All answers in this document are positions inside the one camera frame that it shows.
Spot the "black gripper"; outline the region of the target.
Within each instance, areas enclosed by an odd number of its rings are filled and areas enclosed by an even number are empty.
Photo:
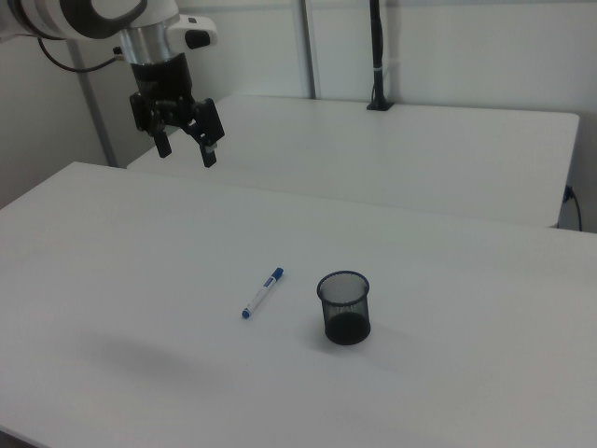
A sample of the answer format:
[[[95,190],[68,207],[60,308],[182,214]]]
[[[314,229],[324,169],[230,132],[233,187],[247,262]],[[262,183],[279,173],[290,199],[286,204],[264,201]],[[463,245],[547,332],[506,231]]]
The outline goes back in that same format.
[[[159,156],[165,159],[172,154],[166,126],[187,124],[186,133],[199,145],[203,165],[215,165],[217,142],[225,131],[211,98],[194,101],[186,55],[160,63],[133,64],[132,72],[138,88],[130,96],[135,125],[154,139]]]

